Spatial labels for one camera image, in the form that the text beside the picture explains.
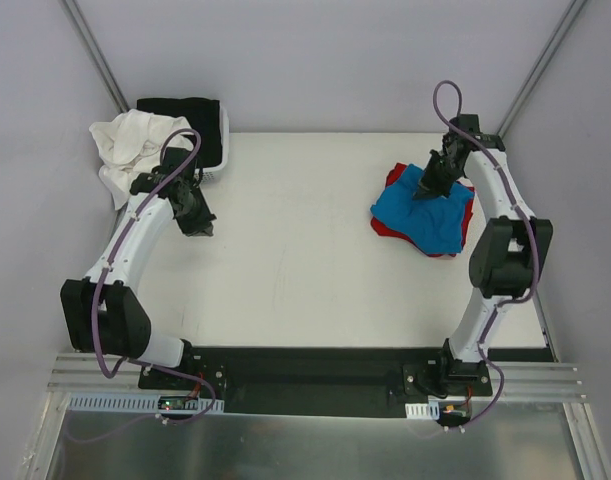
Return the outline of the white plastic basket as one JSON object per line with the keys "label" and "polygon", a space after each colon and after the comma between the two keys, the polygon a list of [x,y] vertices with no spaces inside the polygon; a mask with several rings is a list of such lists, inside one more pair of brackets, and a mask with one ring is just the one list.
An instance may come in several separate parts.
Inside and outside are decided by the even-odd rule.
{"label": "white plastic basket", "polygon": [[197,103],[195,126],[200,134],[201,147],[195,177],[216,181],[222,176],[229,160],[230,121],[226,108],[218,100],[201,98]]}

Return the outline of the white t shirt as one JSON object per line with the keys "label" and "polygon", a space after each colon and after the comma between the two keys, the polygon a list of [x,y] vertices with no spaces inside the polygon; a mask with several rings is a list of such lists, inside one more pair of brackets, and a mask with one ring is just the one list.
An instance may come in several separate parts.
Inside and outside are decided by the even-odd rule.
{"label": "white t shirt", "polygon": [[102,166],[99,178],[111,194],[114,209],[128,201],[131,183],[140,173],[150,173],[160,164],[160,152],[175,131],[189,128],[185,117],[156,115],[136,109],[119,114],[110,122],[94,122],[89,132]]}

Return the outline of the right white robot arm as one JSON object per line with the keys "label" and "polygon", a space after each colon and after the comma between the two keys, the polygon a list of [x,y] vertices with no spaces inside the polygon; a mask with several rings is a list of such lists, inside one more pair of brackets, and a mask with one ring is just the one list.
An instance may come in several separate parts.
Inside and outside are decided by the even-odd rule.
{"label": "right white robot arm", "polygon": [[469,260],[472,295],[454,333],[408,380],[428,396],[445,398],[476,392],[489,395],[489,343],[513,305],[536,292],[553,237],[550,221],[526,205],[507,166],[497,135],[484,134],[475,114],[447,123],[442,147],[431,151],[415,199],[447,197],[458,180],[468,179],[478,196],[486,226]]}

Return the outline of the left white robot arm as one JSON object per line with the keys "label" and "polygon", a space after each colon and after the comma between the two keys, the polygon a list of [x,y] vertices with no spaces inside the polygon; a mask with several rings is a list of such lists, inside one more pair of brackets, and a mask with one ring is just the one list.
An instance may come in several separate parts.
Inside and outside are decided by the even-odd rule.
{"label": "left white robot arm", "polygon": [[60,291],[74,349],[160,365],[162,377],[177,389],[196,378],[196,364],[184,356],[189,343],[157,331],[137,291],[169,225],[187,237],[213,235],[216,216],[201,191],[202,170],[197,153],[168,147],[159,166],[132,182],[126,211],[99,260]]}

